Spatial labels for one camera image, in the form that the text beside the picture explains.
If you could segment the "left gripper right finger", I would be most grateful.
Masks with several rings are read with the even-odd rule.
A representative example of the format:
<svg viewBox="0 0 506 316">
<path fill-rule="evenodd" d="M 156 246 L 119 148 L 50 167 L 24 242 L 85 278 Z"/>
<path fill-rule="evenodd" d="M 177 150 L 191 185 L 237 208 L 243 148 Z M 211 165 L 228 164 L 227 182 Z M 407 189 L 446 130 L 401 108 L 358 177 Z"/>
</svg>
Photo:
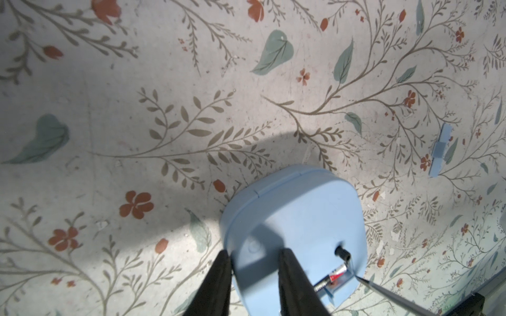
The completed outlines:
<svg viewBox="0 0 506 316">
<path fill-rule="evenodd" d="M 279 251 L 278 265 L 282 316 L 330 316 L 291 249 Z"/>
</svg>

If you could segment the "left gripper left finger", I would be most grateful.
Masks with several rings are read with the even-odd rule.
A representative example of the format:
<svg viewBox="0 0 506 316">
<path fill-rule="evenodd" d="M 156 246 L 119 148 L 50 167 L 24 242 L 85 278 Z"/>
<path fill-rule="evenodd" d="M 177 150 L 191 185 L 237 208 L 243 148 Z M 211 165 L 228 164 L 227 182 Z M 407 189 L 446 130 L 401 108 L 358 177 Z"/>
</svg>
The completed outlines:
<svg viewBox="0 0 506 316">
<path fill-rule="evenodd" d="M 183 315 L 229 315 L 232 275 L 231 258 L 221 250 Z"/>
</svg>

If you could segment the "black red AA battery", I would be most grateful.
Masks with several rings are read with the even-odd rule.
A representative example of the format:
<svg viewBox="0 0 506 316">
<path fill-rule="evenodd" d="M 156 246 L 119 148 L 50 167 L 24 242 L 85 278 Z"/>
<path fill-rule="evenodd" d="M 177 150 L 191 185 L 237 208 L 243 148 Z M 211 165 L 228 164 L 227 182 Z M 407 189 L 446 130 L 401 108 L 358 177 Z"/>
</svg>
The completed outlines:
<svg viewBox="0 0 506 316">
<path fill-rule="evenodd" d="M 321 290 L 328 288 L 330 286 L 334 286 L 337 284 L 337 281 L 341 279 L 347 272 L 348 268 L 346 264 L 340 265 L 337 269 L 332 271 L 330 274 L 325 276 L 322 280 L 318 281 L 314 286 L 315 292 L 320 292 Z"/>
</svg>

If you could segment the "light blue alarm clock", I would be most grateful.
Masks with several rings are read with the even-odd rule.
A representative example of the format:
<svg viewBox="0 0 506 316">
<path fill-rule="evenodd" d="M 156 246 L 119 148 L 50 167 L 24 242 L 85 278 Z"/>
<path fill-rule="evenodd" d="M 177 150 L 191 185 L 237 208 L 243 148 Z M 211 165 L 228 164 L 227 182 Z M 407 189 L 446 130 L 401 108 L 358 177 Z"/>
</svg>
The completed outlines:
<svg viewBox="0 0 506 316">
<path fill-rule="evenodd" d="M 234 286 L 250 315 L 279 315 L 278 253 L 292 250 L 312 284 L 351 255 L 351 269 L 318 292 L 324 305 L 340 306 L 357 289 L 368 251 L 361 201 L 354 186 L 308 165 L 277 171 L 241 190 L 220 221 L 232 260 Z"/>
</svg>

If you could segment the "black yellow screwdriver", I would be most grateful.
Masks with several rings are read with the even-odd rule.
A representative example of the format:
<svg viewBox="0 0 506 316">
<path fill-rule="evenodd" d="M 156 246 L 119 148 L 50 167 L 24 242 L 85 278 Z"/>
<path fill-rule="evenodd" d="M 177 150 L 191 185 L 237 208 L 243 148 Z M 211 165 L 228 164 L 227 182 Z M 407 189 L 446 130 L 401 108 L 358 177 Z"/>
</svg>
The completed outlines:
<svg viewBox="0 0 506 316">
<path fill-rule="evenodd" d="M 398 305 L 399 307 L 405 309 L 407 312 L 412 313 L 413 315 L 419 315 L 419 316 L 437 316 L 437 314 L 432 313 L 431 311 L 424 309 L 423 307 L 415 304 L 414 302 L 408 301 L 407 299 L 399 296 L 398 294 L 389 291 L 380 285 L 377 285 L 373 283 L 370 280 L 363 279 L 357 275 L 354 276 L 355 279 L 358 280 L 359 283 L 364 285 L 369 290 L 372 290 L 376 292 L 377 294 L 382 295 L 389 301 L 393 302 L 394 304 Z"/>
</svg>

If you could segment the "light blue battery cover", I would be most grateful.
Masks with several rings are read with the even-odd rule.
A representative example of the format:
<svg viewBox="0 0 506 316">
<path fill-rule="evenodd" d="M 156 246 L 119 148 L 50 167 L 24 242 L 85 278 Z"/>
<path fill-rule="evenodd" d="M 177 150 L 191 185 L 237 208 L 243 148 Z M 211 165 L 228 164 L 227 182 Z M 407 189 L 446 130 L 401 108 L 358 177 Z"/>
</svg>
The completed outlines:
<svg viewBox="0 0 506 316">
<path fill-rule="evenodd" d="M 441 172 L 446 146 L 450 141 L 452 130 L 452 126 L 447 123 L 444 123 L 441 127 L 439 138 L 434 144 L 432 150 L 432 164 L 428 173 L 431 178 L 437 177 Z"/>
</svg>

